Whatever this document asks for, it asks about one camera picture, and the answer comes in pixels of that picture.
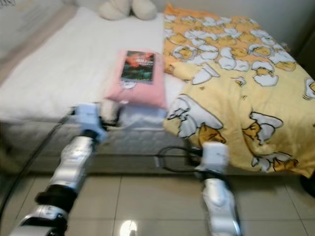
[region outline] book cover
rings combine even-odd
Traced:
[[[126,82],[153,83],[154,53],[127,51],[122,72]]]

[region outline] tile floor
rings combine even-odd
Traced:
[[[230,177],[244,236],[315,236],[315,199],[296,177]],[[24,179],[4,216],[7,236],[33,207],[49,177]],[[205,236],[200,184],[194,177],[88,177],[72,211],[67,236],[120,236],[126,220],[137,236]]]

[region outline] cartoon duck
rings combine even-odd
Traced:
[[[189,59],[194,59],[197,53],[197,48],[185,45],[176,47],[172,52],[172,56],[177,59],[181,59],[182,61],[187,61]]]
[[[205,41],[201,39],[201,36],[205,33],[206,32],[201,31],[201,30],[190,30],[190,31],[186,31],[184,33],[184,36],[188,38],[194,46],[198,47],[202,44],[205,44]]]
[[[223,24],[218,24],[217,21],[212,17],[204,17],[202,22],[203,29],[212,33],[221,33]]]
[[[208,127],[205,124],[202,124],[200,127],[198,141],[200,146],[202,146],[204,142],[220,142],[223,144],[226,143],[225,138],[222,137],[221,133],[218,130]]]
[[[255,35],[258,38],[265,37],[268,39],[272,39],[272,36],[268,32],[261,30],[261,29],[253,29],[253,30],[251,30],[251,34]]]
[[[202,65],[210,60],[214,60],[219,54],[219,50],[215,46],[200,45],[199,48],[190,45],[178,46],[172,52],[172,56],[182,61]]]
[[[254,35],[248,32],[242,32],[238,39],[245,43],[254,43],[257,40],[257,38]]]
[[[286,51],[279,51],[269,57],[270,61],[279,69],[293,71],[296,67],[295,59]]]
[[[236,27],[236,24],[235,23],[225,23],[224,24],[224,27],[227,28],[227,29],[230,29],[230,28],[235,28]]]
[[[237,83],[237,85],[239,87],[243,87],[246,84],[246,80],[244,79],[244,77],[240,76],[238,78],[232,78],[232,80]]]
[[[223,124],[213,114],[205,110],[186,94],[178,96],[166,118],[179,118],[181,120],[178,132],[180,138],[190,137],[203,125],[215,130],[223,128]]]
[[[278,82],[278,76],[274,75],[273,66],[266,61],[255,61],[252,64],[252,70],[256,71],[253,77],[256,83],[261,86],[274,86]]]
[[[225,24],[230,24],[232,22],[232,19],[229,17],[223,17],[220,16],[220,19],[216,21],[217,26],[225,26]]]
[[[291,155],[283,152],[274,152],[269,155],[254,156],[252,166],[259,165],[261,171],[267,172],[271,167],[275,171],[284,171],[294,168],[298,164],[298,160],[291,159]]]
[[[164,38],[168,39],[173,35],[175,35],[173,29],[164,29]]]
[[[237,20],[237,23],[245,25],[245,26],[250,26],[250,27],[252,27],[253,25],[259,26],[257,21],[255,21],[253,19],[250,19],[250,18],[244,18],[244,17],[243,18],[239,18]]]
[[[225,33],[218,34],[218,43],[222,46],[231,46],[237,43],[238,38],[242,33],[236,29],[224,29]]]
[[[195,26],[193,26],[192,28],[190,28],[191,30],[202,30],[203,29],[203,27],[202,27],[202,25],[195,25]]]
[[[251,44],[249,46],[249,54],[253,54],[257,57],[270,57],[273,55],[273,49],[265,44]]]
[[[164,15],[164,28],[172,29],[174,26],[174,21],[177,18],[176,15]]]
[[[280,44],[275,44],[272,47],[276,53],[280,51],[285,51],[285,49]]]
[[[225,70],[248,71],[250,68],[248,61],[235,59],[236,57],[246,56],[246,54],[246,49],[225,47],[220,51],[222,57],[218,60],[218,63]]]
[[[250,118],[255,120],[247,129],[243,129],[243,133],[252,140],[258,140],[259,145],[263,145],[271,136],[283,125],[283,122],[275,117],[263,115],[257,112],[251,112]]]
[[[208,45],[213,45],[217,43],[218,36],[214,33],[205,32],[204,34],[199,35],[198,38],[204,40]]]
[[[260,38],[260,40],[268,45],[275,45],[276,42],[273,40],[272,36],[264,30],[261,29],[253,29],[251,30],[251,34]]]
[[[195,24],[196,20],[192,16],[184,16],[181,18],[181,22],[184,25],[193,26]]]
[[[315,98],[315,80],[308,78],[305,81],[305,94],[303,98],[306,100],[311,100]]]
[[[163,50],[163,55],[164,55],[164,56],[170,56],[171,53],[170,53],[168,50],[164,49],[164,50]]]
[[[182,45],[187,42],[187,39],[181,33],[174,33],[170,35],[168,40],[177,45]]]
[[[191,83],[198,85],[207,82],[212,77],[220,77],[220,75],[208,64],[205,64],[200,71],[193,77]]]

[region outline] duck print blanket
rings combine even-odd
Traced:
[[[249,171],[315,169],[315,80],[259,24],[168,5],[166,72],[187,81],[164,121],[194,145],[226,143]]]

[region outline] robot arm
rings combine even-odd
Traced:
[[[229,161],[228,147],[218,142],[203,144],[198,177],[203,181],[202,200],[211,235],[241,236],[241,226],[234,195],[225,179]]]
[[[106,139],[96,104],[82,104],[75,109],[81,134],[67,145],[47,189],[36,197],[38,205],[10,236],[63,236],[68,214],[83,186],[86,167],[95,146]]]

